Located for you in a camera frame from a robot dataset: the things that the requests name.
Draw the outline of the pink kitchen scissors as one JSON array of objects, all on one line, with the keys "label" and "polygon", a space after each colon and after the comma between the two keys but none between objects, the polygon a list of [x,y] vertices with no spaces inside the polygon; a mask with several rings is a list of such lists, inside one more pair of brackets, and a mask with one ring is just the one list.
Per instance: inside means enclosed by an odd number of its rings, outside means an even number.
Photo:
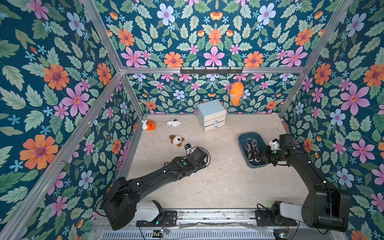
[{"label": "pink kitchen scissors", "polygon": [[258,155],[258,142],[255,139],[248,138],[246,140],[248,145],[247,149],[247,159],[249,162],[255,162],[257,160]]}]

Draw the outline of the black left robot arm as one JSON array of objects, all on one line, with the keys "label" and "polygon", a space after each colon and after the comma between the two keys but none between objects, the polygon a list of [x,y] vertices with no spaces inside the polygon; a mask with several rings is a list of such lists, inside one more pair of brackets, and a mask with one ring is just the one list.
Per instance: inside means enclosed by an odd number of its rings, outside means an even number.
[{"label": "black left robot arm", "polygon": [[142,198],[169,183],[206,168],[208,158],[205,153],[198,157],[176,157],[166,166],[143,177],[131,180],[124,177],[117,179],[101,202],[112,230],[120,230],[134,219]]}]

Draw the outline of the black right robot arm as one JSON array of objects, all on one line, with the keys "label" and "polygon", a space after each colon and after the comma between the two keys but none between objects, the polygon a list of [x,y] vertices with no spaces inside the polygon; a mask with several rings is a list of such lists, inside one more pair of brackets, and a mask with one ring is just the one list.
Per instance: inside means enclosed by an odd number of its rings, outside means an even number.
[{"label": "black right robot arm", "polygon": [[270,214],[272,221],[294,220],[325,232],[345,232],[348,229],[350,195],[326,180],[309,153],[296,145],[294,136],[284,134],[270,141],[261,159],[273,166],[286,162],[297,171],[309,192],[302,205],[274,202]]}]

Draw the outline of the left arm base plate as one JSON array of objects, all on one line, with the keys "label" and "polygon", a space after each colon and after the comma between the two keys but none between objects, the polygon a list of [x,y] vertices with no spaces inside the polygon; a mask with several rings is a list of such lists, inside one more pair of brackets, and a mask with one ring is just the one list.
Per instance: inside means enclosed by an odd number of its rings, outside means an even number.
[{"label": "left arm base plate", "polygon": [[137,221],[136,227],[150,228],[150,227],[175,227],[177,225],[177,211],[164,211],[151,222]]}]

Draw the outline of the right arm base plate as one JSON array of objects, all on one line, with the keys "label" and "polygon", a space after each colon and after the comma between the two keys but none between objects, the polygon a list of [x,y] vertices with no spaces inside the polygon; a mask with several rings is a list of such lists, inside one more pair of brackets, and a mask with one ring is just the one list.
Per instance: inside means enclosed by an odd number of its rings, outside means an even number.
[{"label": "right arm base plate", "polygon": [[295,220],[285,217],[272,217],[269,210],[255,210],[255,219],[260,227],[296,227]]}]

